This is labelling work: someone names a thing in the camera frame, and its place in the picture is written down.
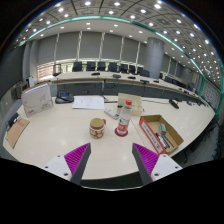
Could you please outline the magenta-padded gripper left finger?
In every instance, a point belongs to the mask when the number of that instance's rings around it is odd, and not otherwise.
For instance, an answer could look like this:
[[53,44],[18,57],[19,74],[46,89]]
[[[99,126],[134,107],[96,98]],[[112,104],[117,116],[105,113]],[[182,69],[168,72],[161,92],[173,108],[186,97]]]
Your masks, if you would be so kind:
[[91,144],[87,143],[65,155],[56,155],[43,166],[43,170],[79,185],[90,154]]

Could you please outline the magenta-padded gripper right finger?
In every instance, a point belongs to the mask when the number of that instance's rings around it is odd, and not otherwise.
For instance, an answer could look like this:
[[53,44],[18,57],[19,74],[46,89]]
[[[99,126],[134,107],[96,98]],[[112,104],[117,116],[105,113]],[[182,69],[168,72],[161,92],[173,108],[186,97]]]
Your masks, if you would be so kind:
[[182,167],[167,154],[158,155],[137,143],[132,145],[132,154],[144,185],[182,169]]

